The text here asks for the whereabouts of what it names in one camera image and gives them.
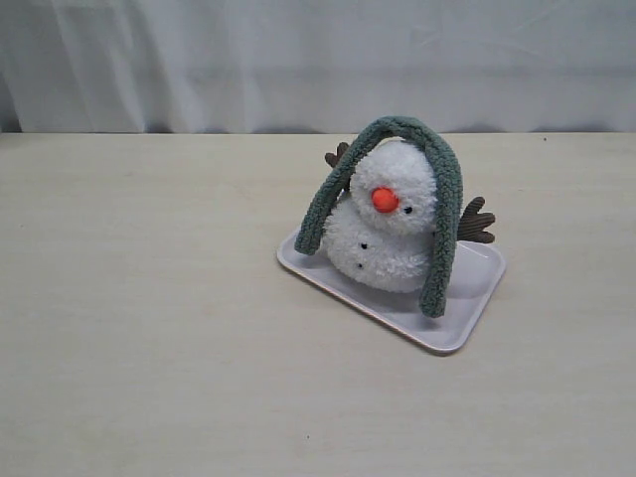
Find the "table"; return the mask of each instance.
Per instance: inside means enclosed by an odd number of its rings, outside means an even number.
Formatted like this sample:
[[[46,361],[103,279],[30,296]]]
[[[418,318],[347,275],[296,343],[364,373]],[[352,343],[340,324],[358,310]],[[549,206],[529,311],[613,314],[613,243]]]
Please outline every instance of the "table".
[[[445,136],[508,260],[447,358],[275,261],[351,137],[0,135],[2,475],[631,475],[636,134]]]

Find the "green scarf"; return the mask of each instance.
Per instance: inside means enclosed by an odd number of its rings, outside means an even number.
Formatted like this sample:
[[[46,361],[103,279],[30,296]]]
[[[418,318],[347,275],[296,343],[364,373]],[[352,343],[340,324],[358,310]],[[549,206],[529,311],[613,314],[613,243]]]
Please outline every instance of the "green scarf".
[[[367,126],[347,149],[316,193],[296,238],[296,251],[312,255],[320,247],[325,221],[356,165],[390,137],[413,143],[426,156],[437,182],[432,262],[419,295],[419,308],[430,318],[444,314],[446,288],[455,259],[462,204],[462,176],[453,150],[438,134],[412,117],[385,116]]]

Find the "white backdrop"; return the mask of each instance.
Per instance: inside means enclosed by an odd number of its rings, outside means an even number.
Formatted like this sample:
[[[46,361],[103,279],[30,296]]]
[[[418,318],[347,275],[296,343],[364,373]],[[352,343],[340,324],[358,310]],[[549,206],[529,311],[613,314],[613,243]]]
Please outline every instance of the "white backdrop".
[[[636,131],[634,0],[1,0],[24,131]]]

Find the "stuffed toy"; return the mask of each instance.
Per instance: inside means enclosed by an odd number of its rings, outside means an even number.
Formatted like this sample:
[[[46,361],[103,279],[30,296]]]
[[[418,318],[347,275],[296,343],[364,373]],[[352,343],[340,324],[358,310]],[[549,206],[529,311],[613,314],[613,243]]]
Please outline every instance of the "stuffed toy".
[[[450,146],[412,117],[386,116],[325,155],[332,171],[295,241],[323,248],[340,272],[371,288],[419,290],[419,308],[444,314],[458,240],[489,243],[493,214],[473,199],[464,213],[462,176]]]

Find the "white tray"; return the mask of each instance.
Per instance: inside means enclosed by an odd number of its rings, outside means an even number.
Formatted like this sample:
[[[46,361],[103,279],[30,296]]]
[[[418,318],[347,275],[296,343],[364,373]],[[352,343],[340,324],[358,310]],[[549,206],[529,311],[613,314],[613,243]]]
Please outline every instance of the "white tray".
[[[506,260],[493,246],[459,242],[446,314],[431,319],[417,306],[418,292],[388,293],[358,283],[338,271],[322,249],[311,256],[298,253],[297,234],[298,230],[278,248],[278,261],[285,268],[437,355],[464,346],[506,270]]]

